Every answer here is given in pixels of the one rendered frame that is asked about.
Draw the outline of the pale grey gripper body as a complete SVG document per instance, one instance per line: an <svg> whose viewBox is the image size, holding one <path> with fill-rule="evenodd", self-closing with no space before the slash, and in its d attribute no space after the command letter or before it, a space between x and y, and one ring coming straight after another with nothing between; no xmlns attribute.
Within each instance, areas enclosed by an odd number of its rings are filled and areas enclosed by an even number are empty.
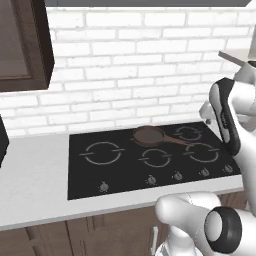
<svg viewBox="0 0 256 256"><path fill-rule="evenodd" d="M205 124L215 133L219 133L218 124L211 104L205 101L199 110L199 115Z"/></svg>

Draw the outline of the brown frying pan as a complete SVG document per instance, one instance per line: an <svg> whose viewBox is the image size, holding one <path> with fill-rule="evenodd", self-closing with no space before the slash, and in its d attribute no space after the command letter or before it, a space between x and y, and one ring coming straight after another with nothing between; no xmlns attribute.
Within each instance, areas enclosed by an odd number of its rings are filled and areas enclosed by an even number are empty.
<svg viewBox="0 0 256 256"><path fill-rule="evenodd" d="M142 146L154 147L161 143L175 143L180 145L190 145L190 142L167 136L164 131L154 126L141 126L133 132L134 140Z"/></svg>

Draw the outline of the pale shelf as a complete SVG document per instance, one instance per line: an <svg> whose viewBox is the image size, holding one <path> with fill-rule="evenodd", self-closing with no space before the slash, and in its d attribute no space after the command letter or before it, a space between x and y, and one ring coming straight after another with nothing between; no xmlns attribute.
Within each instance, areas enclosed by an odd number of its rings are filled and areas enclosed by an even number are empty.
<svg viewBox="0 0 256 256"><path fill-rule="evenodd" d="M248 54L248 49L220 50L218 53L220 57L240 67L242 67L245 62L250 60Z"/></svg>

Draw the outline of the brown base cupboard door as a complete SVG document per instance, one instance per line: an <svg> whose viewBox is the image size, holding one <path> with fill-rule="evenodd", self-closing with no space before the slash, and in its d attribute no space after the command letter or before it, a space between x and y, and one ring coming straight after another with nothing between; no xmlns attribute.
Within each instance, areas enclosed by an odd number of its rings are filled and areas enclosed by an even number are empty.
<svg viewBox="0 0 256 256"><path fill-rule="evenodd" d="M167 235L154 207L67 221L74 256L151 256L154 231L159 246Z"/></svg>
<svg viewBox="0 0 256 256"><path fill-rule="evenodd" d="M0 256L73 256L67 224L0 231Z"/></svg>
<svg viewBox="0 0 256 256"><path fill-rule="evenodd" d="M247 197L244 191L219 195L223 206L244 210L247 204Z"/></svg>

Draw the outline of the black hob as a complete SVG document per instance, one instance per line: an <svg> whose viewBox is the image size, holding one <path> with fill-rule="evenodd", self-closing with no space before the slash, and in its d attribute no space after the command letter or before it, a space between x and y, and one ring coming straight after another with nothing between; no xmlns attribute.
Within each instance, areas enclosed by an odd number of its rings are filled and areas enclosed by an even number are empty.
<svg viewBox="0 0 256 256"><path fill-rule="evenodd" d="M73 134L69 137L68 198L70 200L236 176L240 169L221 140L203 122L164 125L169 136L190 142L188 146L162 143L143 147L131 129ZM225 172L229 164L233 173ZM206 168L209 176L200 171ZM177 181L179 171L183 179ZM155 185L147 183L156 178ZM100 185L109 185L107 193Z"/></svg>

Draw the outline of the black appliance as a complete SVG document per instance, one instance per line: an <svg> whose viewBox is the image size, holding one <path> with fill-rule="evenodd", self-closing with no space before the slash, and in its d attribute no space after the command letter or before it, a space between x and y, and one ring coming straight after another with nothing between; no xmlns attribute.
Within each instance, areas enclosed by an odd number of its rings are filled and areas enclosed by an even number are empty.
<svg viewBox="0 0 256 256"><path fill-rule="evenodd" d="M9 138L3 123L3 119L0 116L0 167L2 166L3 159L7 153L9 145Z"/></svg>

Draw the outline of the dark brown wall cupboard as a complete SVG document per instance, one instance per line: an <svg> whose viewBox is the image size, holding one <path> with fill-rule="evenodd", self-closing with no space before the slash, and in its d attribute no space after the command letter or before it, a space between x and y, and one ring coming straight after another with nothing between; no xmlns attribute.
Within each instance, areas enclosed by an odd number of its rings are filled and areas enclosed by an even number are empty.
<svg viewBox="0 0 256 256"><path fill-rule="evenodd" d="M0 0L0 92L46 90L54 55L44 0Z"/></svg>

